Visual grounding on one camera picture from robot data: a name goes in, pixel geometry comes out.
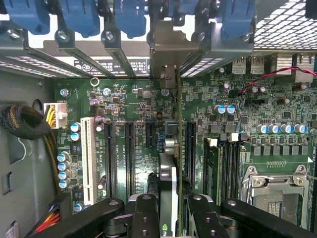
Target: metal grille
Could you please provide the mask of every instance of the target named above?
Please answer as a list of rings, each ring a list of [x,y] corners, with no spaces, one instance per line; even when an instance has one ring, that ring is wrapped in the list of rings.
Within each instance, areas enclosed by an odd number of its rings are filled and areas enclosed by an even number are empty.
[[[6,62],[3,62],[3,61],[0,61],[0,67],[12,68],[12,69],[16,69],[16,70],[27,72],[27,73],[37,74],[37,75],[44,76],[44,77],[56,77],[55,75],[52,75],[52,74],[43,73],[43,72],[40,72],[40,71],[37,71],[37,70],[32,70],[32,69],[29,69],[29,68],[25,68],[25,67],[20,67],[18,65],[14,65],[14,64],[11,64],[11,63],[6,63]]]
[[[188,71],[182,74],[182,77],[193,77],[196,74],[204,71],[205,69],[208,69],[209,67],[215,65],[216,63],[219,63],[222,61],[223,58],[204,58],[202,59],[198,64],[196,64],[194,67],[191,67]]]
[[[63,74],[63,75],[69,76],[69,77],[80,77],[80,75],[78,75],[76,73],[73,73],[73,72],[70,72],[68,70],[56,67],[56,66],[51,65],[49,63],[45,63],[45,62],[39,61],[39,60],[34,59],[32,57],[28,57],[28,56],[11,57],[11,56],[7,56],[7,58],[10,58],[10,59],[13,59],[13,60],[17,60],[17,61],[21,61],[21,62],[24,62],[24,63],[28,63],[28,64],[31,64],[31,65],[34,65],[34,66],[37,66],[37,67],[40,67],[40,68],[44,68],[44,69],[52,71],[52,73],[53,72],[60,73],[60,74]]]
[[[316,50],[317,21],[305,18],[305,0],[289,0],[257,24],[257,50]]]

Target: motherboard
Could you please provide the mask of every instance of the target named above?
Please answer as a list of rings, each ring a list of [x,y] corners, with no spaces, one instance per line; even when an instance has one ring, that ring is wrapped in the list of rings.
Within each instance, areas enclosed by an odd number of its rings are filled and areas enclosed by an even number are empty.
[[[148,192],[160,153],[176,141],[181,107],[183,179],[192,192],[217,204],[239,198],[309,229],[317,88],[271,77],[239,93],[257,78],[213,73],[182,79],[181,102],[176,89],[161,89],[158,79],[56,80],[55,99],[67,103],[68,112],[68,127],[57,130],[68,179],[61,189],[72,193],[74,211],[95,202],[84,203],[87,183],[96,201]],[[86,178],[91,172],[93,181]]]

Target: pci slot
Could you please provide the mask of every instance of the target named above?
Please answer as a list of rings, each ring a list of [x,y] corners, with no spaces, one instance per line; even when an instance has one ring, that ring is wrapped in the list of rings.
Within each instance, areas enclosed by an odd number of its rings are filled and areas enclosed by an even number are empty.
[[[94,118],[81,118],[80,124],[84,204],[93,205],[97,200],[97,162]]]
[[[127,199],[129,199],[135,194],[135,126],[133,122],[126,122],[124,127]]]
[[[196,168],[196,128],[197,124],[194,121],[186,122],[186,137],[185,137],[185,169],[187,176],[195,187],[195,168]]]
[[[109,197],[117,197],[117,161],[115,155],[115,124],[104,123],[105,159],[106,159],[106,191]]]
[[[145,122],[146,147],[155,148],[155,121]]]

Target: white power connector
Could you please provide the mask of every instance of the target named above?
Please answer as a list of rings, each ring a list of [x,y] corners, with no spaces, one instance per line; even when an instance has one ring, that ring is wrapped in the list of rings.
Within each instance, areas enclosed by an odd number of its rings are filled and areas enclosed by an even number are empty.
[[[52,129],[59,129],[67,126],[67,104],[66,103],[44,103],[44,112],[48,106],[55,106],[55,126]]]

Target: white pci slot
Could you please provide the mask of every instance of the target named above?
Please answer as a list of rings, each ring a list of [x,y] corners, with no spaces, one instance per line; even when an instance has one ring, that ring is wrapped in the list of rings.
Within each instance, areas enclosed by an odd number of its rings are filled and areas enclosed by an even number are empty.
[[[83,158],[84,204],[97,199],[96,143],[94,118],[81,118],[81,148]]]

